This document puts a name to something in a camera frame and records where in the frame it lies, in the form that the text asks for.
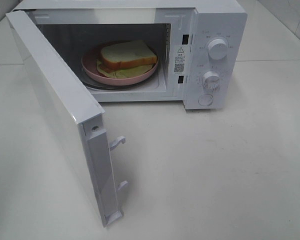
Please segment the lower white timer knob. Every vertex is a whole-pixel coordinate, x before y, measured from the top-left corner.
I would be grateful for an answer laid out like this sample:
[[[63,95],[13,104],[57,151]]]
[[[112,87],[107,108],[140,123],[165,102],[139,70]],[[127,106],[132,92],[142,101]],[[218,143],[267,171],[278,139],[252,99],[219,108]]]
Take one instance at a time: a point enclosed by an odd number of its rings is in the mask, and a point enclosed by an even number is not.
[[[220,79],[220,75],[215,71],[204,73],[202,76],[203,88],[207,90],[216,89],[219,86]]]

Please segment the white microwave oven body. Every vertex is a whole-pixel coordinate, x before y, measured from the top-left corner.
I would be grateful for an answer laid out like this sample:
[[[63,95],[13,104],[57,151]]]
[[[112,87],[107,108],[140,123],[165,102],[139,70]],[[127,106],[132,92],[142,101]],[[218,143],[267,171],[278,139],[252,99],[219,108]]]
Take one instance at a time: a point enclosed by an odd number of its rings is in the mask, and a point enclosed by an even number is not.
[[[145,41],[158,56],[149,82],[88,91],[102,103],[174,100],[188,110],[223,107],[247,20],[235,0],[23,0],[11,12],[16,11],[28,14],[80,81],[81,57],[89,49],[113,41]],[[207,43],[215,37],[229,44],[221,60],[208,55]],[[214,90],[203,88],[208,71],[221,77]],[[210,106],[199,105],[204,94],[213,96]]]

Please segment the pink plate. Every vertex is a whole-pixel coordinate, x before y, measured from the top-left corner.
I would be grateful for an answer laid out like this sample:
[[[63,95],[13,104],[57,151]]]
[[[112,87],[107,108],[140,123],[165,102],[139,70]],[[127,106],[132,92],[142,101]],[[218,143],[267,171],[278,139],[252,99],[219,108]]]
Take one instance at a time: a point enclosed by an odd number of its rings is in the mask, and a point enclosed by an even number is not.
[[[158,66],[155,51],[141,40],[114,41],[88,50],[81,58],[85,73],[110,86],[131,86],[149,78]]]

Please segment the upper white power knob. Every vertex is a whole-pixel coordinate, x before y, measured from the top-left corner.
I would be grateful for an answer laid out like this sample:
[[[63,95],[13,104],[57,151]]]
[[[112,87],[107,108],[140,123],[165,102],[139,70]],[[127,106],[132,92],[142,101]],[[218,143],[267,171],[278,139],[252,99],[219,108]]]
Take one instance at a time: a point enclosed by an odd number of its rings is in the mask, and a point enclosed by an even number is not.
[[[208,55],[213,60],[221,60],[228,54],[229,44],[224,37],[212,38],[207,43]]]

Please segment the sandwich with lettuce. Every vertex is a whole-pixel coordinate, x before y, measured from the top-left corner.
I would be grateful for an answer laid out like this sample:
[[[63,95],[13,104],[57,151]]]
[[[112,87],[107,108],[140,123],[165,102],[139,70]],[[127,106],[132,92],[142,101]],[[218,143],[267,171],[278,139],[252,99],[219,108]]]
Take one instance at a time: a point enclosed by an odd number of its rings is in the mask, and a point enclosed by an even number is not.
[[[157,55],[142,40],[127,41],[103,47],[98,62],[107,73],[133,67],[153,65],[158,61]]]

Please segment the glass microwave turntable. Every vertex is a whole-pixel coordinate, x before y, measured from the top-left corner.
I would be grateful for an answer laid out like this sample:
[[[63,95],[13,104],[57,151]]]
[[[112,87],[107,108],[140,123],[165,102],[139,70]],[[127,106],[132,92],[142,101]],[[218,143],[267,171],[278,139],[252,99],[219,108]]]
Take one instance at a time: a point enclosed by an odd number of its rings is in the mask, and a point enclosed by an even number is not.
[[[141,86],[151,80],[157,71],[157,64],[142,65],[130,69],[106,72],[100,68],[101,62],[82,63],[82,83],[98,90],[125,90]]]

